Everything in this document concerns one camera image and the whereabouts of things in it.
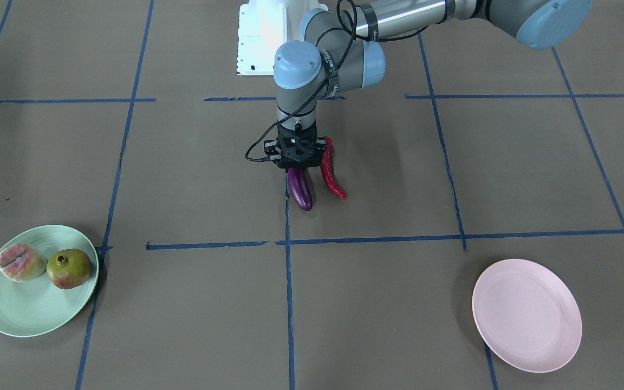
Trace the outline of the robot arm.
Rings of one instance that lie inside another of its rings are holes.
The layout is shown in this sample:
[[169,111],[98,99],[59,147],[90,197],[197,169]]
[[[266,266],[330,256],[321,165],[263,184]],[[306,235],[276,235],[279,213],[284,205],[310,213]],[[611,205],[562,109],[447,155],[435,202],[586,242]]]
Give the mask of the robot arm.
[[263,143],[262,162],[283,170],[321,165],[327,140],[317,133],[317,100],[381,82],[386,72],[381,42],[408,39],[453,19],[481,19],[523,46],[548,49],[584,22],[592,2],[350,1],[349,7],[307,11],[301,39],[275,52],[277,136]]

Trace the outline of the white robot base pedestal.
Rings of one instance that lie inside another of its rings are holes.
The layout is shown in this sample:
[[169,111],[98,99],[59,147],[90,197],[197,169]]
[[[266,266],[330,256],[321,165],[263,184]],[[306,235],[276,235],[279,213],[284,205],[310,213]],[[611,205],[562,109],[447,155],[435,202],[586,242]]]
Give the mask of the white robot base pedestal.
[[236,74],[270,76],[275,52],[285,42],[301,40],[304,14],[318,1],[247,1],[238,10]]

